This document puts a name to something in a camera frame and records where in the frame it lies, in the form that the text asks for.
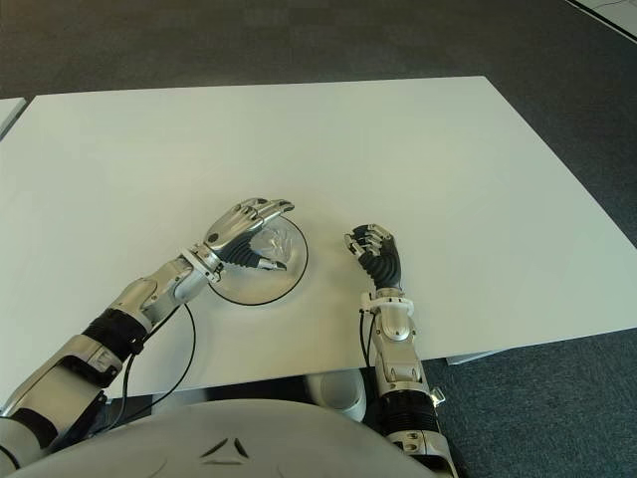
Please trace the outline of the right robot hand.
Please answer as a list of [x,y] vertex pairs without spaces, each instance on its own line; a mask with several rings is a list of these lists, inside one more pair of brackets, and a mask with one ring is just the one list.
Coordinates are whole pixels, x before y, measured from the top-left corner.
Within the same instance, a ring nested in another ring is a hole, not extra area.
[[346,249],[376,289],[401,288],[401,262],[394,236],[378,224],[364,224],[344,234]]

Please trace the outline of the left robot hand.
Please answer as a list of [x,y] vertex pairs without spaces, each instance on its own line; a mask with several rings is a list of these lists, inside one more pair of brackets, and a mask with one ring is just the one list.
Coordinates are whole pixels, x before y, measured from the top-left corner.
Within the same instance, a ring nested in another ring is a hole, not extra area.
[[255,252],[251,241],[271,221],[294,208],[295,205],[285,199],[246,199],[211,225],[205,234],[204,243],[223,263],[245,268],[286,271],[287,266],[283,262]]

